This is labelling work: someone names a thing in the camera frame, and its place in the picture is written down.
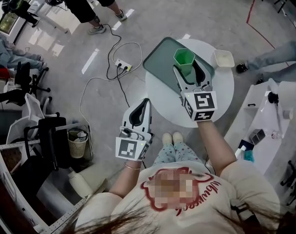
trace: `trash bin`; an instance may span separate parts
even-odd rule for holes
[[[189,49],[176,50],[174,59],[176,60],[177,67],[185,77],[190,75],[195,57],[195,54]]]
[[[88,133],[82,129],[75,128],[68,131],[69,150],[72,158],[82,158],[84,156],[88,140]]]

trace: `green plastic cup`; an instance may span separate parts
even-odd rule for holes
[[[195,54],[189,49],[176,50],[174,59],[176,61],[177,67],[181,70],[185,77],[190,75],[195,57]]]

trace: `power strip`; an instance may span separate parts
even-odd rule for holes
[[[122,69],[125,69],[125,67],[127,67],[126,71],[130,71],[131,68],[132,68],[132,65],[126,63],[125,61],[122,61],[120,59],[118,59],[116,62],[115,62],[115,65],[118,66],[119,64],[121,64],[120,68]]]

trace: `hair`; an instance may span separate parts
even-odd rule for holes
[[[155,234],[160,228],[153,226],[151,222],[142,221],[147,216],[147,207],[136,210],[134,207],[117,215],[92,220],[76,230],[72,226],[64,234]],[[296,212],[287,212],[282,215],[256,206],[251,206],[250,210],[262,219],[262,224],[240,222],[237,218],[232,218],[218,210],[215,211],[235,230],[238,232],[244,230],[245,234],[296,234]]]

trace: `floor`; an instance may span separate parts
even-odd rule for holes
[[[250,13],[249,24],[263,36],[246,23],[253,0],[117,0],[129,14],[128,20],[121,25],[107,8],[102,8],[97,2],[92,6],[102,23],[115,27],[114,33],[122,37],[121,43],[138,42],[144,58],[163,38],[181,39],[188,34],[190,38],[205,41],[217,49],[231,51],[236,63],[239,63],[272,50],[271,45],[279,46],[296,38],[296,29],[282,12],[277,13],[274,1],[255,0]],[[113,37],[109,31],[102,35],[87,35],[89,26],[80,24],[70,11],[53,8],[49,16],[61,26],[69,28],[69,32],[64,34],[45,22],[40,22],[36,28],[28,25],[18,39],[18,47],[29,47],[30,52],[43,55],[48,62],[50,71],[44,84],[52,89],[52,110],[60,112],[69,122],[83,120],[79,103],[85,84],[91,77],[106,76],[107,54],[117,37]],[[82,74],[91,55],[94,59],[90,59],[90,65]],[[133,66],[140,62],[140,53],[135,45],[119,49],[115,56]],[[116,68],[111,63],[109,75],[113,77],[115,74]],[[235,93],[232,103],[225,115],[216,122],[223,135],[256,77],[249,74],[238,76],[234,72],[234,78]],[[130,104],[147,96],[145,70],[142,66],[121,78],[121,83]],[[81,110],[92,126],[94,162],[103,167],[107,176],[123,166],[124,161],[115,158],[115,137],[119,134],[126,109],[127,105],[117,81],[95,79],[90,82]],[[205,156],[197,130],[176,126],[165,120],[155,109],[152,110],[151,128],[156,138],[146,154],[147,166],[153,163],[161,149],[164,132],[182,132],[186,143],[199,156]],[[285,173],[289,157],[295,151],[296,120],[292,122],[278,155],[266,173],[277,190],[281,190],[278,183]]]

